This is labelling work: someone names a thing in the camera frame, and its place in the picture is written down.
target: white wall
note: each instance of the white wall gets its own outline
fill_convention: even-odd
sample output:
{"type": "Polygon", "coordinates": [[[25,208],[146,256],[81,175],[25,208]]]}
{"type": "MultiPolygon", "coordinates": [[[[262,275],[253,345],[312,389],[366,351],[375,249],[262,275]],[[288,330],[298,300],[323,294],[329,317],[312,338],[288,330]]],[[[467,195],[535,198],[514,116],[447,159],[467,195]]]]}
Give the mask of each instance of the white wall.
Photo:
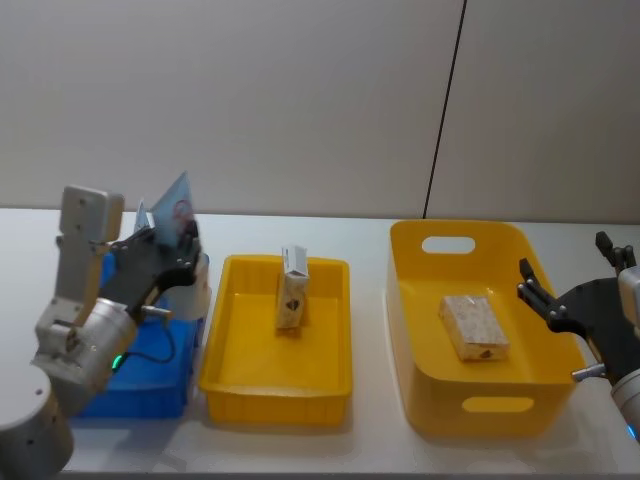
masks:
{"type": "Polygon", "coordinates": [[[640,222],[640,2],[470,1],[427,216],[640,222]]]}
{"type": "Polygon", "coordinates": [[[461,0],[0,2],[0,205],[422,214],[461,0]]]}

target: plastic container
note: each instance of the plastic container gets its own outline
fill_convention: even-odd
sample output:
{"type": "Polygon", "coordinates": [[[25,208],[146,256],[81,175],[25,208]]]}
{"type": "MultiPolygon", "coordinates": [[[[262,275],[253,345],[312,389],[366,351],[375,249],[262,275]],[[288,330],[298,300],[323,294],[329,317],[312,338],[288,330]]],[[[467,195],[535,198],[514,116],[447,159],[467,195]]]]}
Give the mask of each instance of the plastic container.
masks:
{"type": "MultiPolygon", "coordinates": [[[[203,320],[172,320],[176,353],[169,363],[153,363],[129,357],[80,417],[175,418],[182,416],[188,399],[193,358],[202,333],[203,320]]],[[[129,350],[163,358],[169,343],[161,321],[145,322],[129,350]]]]}
{"type": "Polygon", "coordinates": [[[226,259],[199,382],[215,422],[342,423],[352,388],[349,268],[308,265],[301,326],[276,331],[282,257],[226,259]]]}
{"type": "MultiPolygon", "coordinates": [[[[193,286],[192,294],[189,294],[186,287],[178,287],[180,290],[173,297],[162,296],[156,303],[156,306],[170,308],[180,315],[179,319],[173,319],[169,323],[169,331],[176,347],[173,359],[166,364],[161,364],[138,356],[129,357],[111,377],[106,390],[96,395],[88,407],[78,415],[79,417],[175,418],[182,416],[188,400],[193,360],[196,348],[201,342],[204,315],[208,310],[211,296],[208,286],[208,269],[209,258],[202,255],[201,264],[196,272],[197,284],[193,286]],[[192,308],[191,304],[197,304],[197,306],[192,308]],[[203,318],[195,320],[189,318],[190,315],[196,315],[197,310],[200,311],[198,315],[203,318]]],[[[113,255],[105,255],[101,282],[106,282],[114,270],[113,255]]],[[[167,357],[170,346],[162,322],[163,319],[160,317],[146,318],[139,327],[129,351],[142,352],[156,358],[167,357]]]]}
{"type": "Polygon", "coordinates": [[[405,413],[417,430],[437,436],[535,435],[553,422],[573,391],[570,372],[584,366],[582,356],[572,335],[551,333],[518,299],[523,257],[551,291],[526,237],[513,226],[415,220],[391,228],[389,324],[405,413]],[[471,238],[472,250],[427,253],[428,237],[435,245],[437,237],[449,237],[439,245],[471,238]],[[488,296],[511,343],[507,359],[458,358],[438,315],[445,295],[488,296]]]}

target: black line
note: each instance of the black line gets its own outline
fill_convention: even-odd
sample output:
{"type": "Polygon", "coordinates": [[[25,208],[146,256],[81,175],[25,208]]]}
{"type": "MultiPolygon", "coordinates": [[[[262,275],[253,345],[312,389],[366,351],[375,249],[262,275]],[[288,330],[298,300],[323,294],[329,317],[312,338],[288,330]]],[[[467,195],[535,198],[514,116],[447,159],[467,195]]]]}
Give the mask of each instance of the black line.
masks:
{"type": "Polygon", "coordinates": [[[458,58],[458,47],[460,46],[460,35],[462,34],[462,24],[464,23],[464,14],[467,11],[467,0],[462,2],[462,12],[460,12],[460,23],[458,24],[458,35],[456,37],[456,45],[453,47],[453,58],[451,59],[451,69],[449,70],[449,81],[447,82],[447,92],[444,95],[444,104],[442,105],[442,116],[440,117],[440,128],[438,129],[438,140],[436,141],[436,149],[433,152],[433,163],[431,164],[431,175],[429,176],[429,187],[427,188],[427,198],[424,201],[424,210],[422,218],[427,218],[427,205],[429,205],[429,197],[431,196],[431,185],[433,185],[433,175],[436,172],[436,160],[438,159],[438,151],[440,150],[440,140],[442,139],[442,129],[444,127],[444,117],[447,114],[447,104],[449,103],[449,92],[451,91],[451,82],[453,81],[453,71],[456,68],[456,59],[458,58]]]}

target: green indicator light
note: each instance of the green indicator light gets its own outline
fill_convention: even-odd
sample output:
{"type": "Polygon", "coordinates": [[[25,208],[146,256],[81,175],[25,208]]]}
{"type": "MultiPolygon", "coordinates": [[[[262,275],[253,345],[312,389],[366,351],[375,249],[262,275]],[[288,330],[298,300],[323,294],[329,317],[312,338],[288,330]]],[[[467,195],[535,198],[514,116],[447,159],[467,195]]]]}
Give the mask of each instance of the green indicator light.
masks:
{"type": "Polygon", "coordinates": [[[124,360],[124,355],[118,355],[113,359],[113,363],[111,364],[111,370],[117,370],[118,367],[122,364],[122,360],[124,360]]]}

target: yellow bin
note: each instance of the yellow bin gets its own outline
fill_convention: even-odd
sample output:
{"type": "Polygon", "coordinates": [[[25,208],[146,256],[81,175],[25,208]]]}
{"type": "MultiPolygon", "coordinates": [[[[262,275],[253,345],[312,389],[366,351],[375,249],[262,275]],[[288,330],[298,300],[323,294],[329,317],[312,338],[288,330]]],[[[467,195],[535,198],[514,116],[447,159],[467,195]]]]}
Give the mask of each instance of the yellow bin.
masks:
{"type": "Polygon", "coordinates": [[[199,382],[215,422],[342,423],[352,388],[349,267],[308,264],[302,325],[277,332],[282,257],[226,259],[199,382]]]}
{"type": "Polygon", "coordinates": [[[518,299],[518,261],[549,282],[524,234],[497,222],[409,220],[391,228],[387,307],[410,423],[428,435],[530,436],[554,420],[584,362],[571,334],[551,333],[518,299]],[[428,237],[473,239],[468,253],[426,253],[428,237]],[[459,360],[438,315],[445,295],[487,295],[511,343],[508,358],[459,360]]]}

